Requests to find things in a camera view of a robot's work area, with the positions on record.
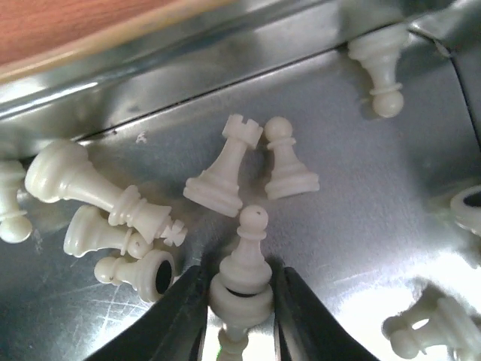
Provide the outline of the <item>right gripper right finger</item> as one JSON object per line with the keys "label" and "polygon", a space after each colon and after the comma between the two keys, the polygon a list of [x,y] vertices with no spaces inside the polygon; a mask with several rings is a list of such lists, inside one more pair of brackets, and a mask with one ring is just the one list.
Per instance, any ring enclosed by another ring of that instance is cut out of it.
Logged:
{"label": "right gripper right finger", "polygon": [[272,285],[277,360],[377,359],[338,323],[294,268],[280,269]]}

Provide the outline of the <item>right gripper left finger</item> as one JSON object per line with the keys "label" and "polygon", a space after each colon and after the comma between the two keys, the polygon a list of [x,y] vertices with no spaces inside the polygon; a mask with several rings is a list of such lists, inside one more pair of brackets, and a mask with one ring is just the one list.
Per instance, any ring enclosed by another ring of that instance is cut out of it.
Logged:
{"label": "right gripper left finger", "polygon": [[88,360],[200,360],[207,327],[209,278],[190,267],[128,329]]}

